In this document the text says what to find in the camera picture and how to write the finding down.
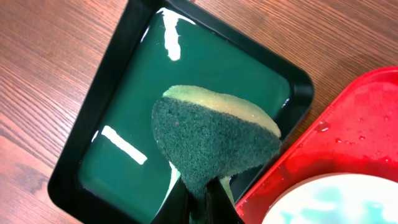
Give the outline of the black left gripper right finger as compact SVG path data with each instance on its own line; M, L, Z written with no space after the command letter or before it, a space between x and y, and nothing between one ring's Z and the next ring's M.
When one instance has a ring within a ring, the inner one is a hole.
M205 202L209 224L244 224L218 178L207 184Z

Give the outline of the light blue plate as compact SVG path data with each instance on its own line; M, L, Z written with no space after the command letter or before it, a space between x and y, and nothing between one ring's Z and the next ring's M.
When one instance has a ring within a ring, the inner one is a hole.
M319 175L295 184L263 224L397 224L397 182L364 174Z

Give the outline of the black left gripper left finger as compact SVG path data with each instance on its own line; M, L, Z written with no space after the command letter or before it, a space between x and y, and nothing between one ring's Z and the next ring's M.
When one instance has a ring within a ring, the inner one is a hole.
M179 178L150 224L189 224L189 192Z

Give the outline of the green yellow sponge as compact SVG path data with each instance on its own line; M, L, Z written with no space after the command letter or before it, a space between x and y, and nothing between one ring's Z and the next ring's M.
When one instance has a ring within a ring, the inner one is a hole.
M199 86L175 85L153 105L152 132L193 196L190 223L208 223L205 190L273 159L281 131L260 107Z

